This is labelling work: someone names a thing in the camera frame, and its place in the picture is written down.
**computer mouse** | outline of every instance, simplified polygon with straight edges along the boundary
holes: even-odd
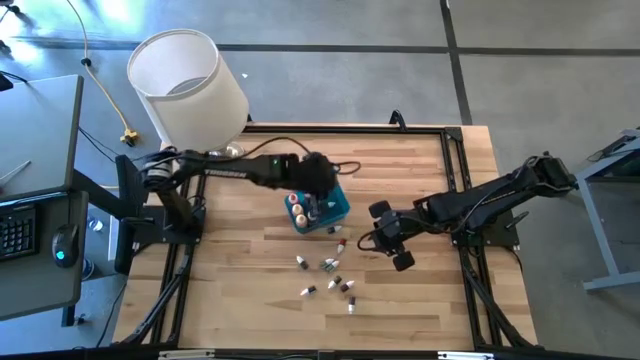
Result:
[[[78,260],[78,225],[62,225],[51,243],[53,261],[61,268],[73,266]]]

